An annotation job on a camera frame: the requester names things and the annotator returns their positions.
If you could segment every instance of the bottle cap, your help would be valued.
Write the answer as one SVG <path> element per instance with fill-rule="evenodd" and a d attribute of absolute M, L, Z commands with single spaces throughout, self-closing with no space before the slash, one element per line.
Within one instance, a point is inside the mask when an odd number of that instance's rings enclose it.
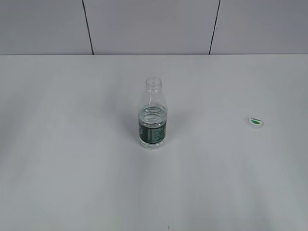
<path fill-rule="evenodd" d="M 248 118 L 248 125 L 252 128 L 260 128 L 263 126 L 263 120 L 256 116 L 250 116 Z"/>

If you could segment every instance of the plastic water bottle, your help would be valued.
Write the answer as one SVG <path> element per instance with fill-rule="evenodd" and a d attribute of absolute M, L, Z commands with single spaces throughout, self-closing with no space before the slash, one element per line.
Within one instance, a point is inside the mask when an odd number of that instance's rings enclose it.
<path fill-rule="evenodd" d="M 147 149 L 160 147 L 165 141 L 167 124 L 167 102 L 160 78 L 147 78 L 139 102 L 138 119 L 141 145 Z"/>

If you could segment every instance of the white table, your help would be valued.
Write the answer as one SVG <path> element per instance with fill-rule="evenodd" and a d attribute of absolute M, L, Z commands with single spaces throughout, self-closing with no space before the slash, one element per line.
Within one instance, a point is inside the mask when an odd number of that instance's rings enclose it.
<path fill-rule="evenodd" d="M 156 151 L 148 76 L 169 108 Z M 307 231 L 307 121 L 308 55 L 2 56 L 0 230 Z"/>

